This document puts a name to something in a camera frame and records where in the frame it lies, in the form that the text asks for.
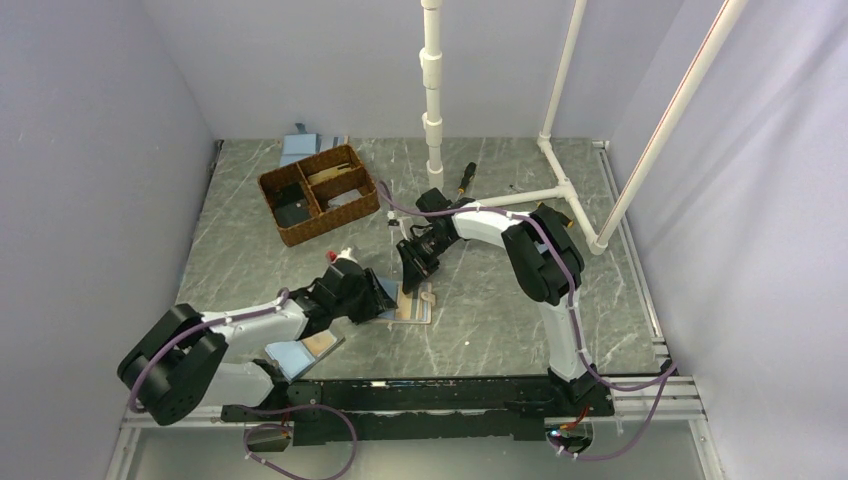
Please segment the tan blue card holder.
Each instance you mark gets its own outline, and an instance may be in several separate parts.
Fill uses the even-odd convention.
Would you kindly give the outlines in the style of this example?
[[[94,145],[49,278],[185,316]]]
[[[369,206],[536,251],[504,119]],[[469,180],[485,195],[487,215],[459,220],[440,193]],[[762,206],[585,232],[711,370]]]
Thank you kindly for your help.
[[[436,295],[431,282],[423,282],[412,293],[404,293],[400,282],[384,277],[378,280],[396,307],[380,314],[376,323],[428,325],[432,322]]]

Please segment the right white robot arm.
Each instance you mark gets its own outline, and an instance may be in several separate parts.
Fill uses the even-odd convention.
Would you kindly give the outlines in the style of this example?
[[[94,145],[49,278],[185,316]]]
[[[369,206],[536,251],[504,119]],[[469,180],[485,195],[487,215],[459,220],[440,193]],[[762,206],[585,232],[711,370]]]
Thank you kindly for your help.
[[[502,248],[521,291],[542,317],[549,350],[551,401],[557,411],[574,415],[599,385],[586,349],[579,309],[584,259],[566,231],[564,217],[540,205],[515,212],[461,198],[449,201],[433,188],[416,201],[425,225],[413,225],[408,239],[397,243],[402,262],[402,289],[409,293],[434,274],[439,256],[460,240]]]

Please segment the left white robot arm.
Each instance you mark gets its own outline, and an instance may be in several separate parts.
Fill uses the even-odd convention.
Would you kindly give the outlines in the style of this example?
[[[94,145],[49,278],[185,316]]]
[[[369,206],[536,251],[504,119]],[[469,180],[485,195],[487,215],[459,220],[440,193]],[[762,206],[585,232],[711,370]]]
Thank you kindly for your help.
[[[310,338],[338,318],[369,322],[395,309],[395,299],[372,269],[338,259],[310,284],[283,288],[259,305],[222,312],[174,305],[118,365],[130,391],[127,407],[161,426],[201,405],[242,404],[261,419],[275,419],[288,394],[259,364],[257,351]]]

